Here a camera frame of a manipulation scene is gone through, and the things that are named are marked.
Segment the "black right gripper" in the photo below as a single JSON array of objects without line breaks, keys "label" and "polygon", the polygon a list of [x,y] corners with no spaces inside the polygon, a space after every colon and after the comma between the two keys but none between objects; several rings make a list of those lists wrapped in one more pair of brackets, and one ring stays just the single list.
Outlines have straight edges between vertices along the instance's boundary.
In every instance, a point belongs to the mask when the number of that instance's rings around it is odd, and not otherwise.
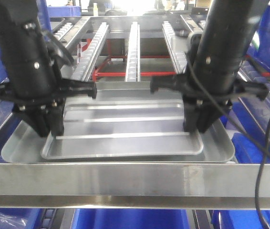
[{"label": "black right gripper", "polygon": [[255,96],[263,101],[269,90],[263,83],[246,82],[235,75],[199,76],[168,75],[153,77],[152,93],[161,88],[178,91],[184,104],[183,129],[205,133],[211,125],[226,114],[232,106],[231,100],[238,97]]}]

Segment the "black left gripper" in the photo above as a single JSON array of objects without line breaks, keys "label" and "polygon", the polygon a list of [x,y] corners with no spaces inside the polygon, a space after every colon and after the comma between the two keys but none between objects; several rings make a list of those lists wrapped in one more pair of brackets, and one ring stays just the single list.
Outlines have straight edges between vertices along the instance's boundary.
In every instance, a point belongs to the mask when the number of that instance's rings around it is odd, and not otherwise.
[{"label": "black left gripper", "polygon": [[82,94],[95,99],[96,83],[63,78],[21,78],[0,83],[0,100],[14,103],[12,111],[40,137],[49,132],[63,135],[65,100]]}]

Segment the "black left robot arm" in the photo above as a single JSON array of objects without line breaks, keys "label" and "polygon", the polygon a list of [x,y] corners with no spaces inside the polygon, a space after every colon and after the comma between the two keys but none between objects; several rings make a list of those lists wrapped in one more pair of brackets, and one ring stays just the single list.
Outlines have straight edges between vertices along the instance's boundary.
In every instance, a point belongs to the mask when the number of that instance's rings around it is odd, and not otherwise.
[{"label": "black left robot arm", "polygon": [[69,51],[40,26],[34,0],[0,0],[0,59],[8,82],[0,83],[0,100],[40,136],[64,133],[66,98],[97,95],[94,82],[66,79],[61,64],[72,65]]}]

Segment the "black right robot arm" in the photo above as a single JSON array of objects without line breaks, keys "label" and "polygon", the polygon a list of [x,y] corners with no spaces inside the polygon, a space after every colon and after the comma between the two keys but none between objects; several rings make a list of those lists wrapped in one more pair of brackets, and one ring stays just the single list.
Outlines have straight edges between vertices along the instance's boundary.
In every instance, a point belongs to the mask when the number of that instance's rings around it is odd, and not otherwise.
[{"label": "black right robot arm", "polygon": [[267,6],[266,0],[213,1],[202,34],[190,39],[185,72],[151,79],[151,92],[167,88],[181,93],[185,132],[207,131],[230,111],[233,98],[267,97],[266,85],[237,78]]}]

